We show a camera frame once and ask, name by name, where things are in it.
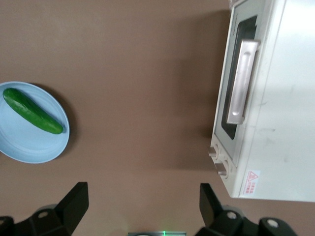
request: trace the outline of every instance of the cucumber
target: cucumber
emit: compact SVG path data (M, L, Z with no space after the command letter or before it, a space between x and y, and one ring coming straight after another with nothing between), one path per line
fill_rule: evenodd
M63 127L57 121L18 89L5 89L3 98L17 114L36 127L53 134L63 132Z

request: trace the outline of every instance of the light blue plate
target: light blue plate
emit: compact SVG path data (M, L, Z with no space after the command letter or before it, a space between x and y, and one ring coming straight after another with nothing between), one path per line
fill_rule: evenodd
M3 98L6 88L23 92L63 126L61 134L46 132L17 114ZM0 84L0 151L26 163L43 163L59 156L70 134L69 121L59 102L45 90L24 82Z

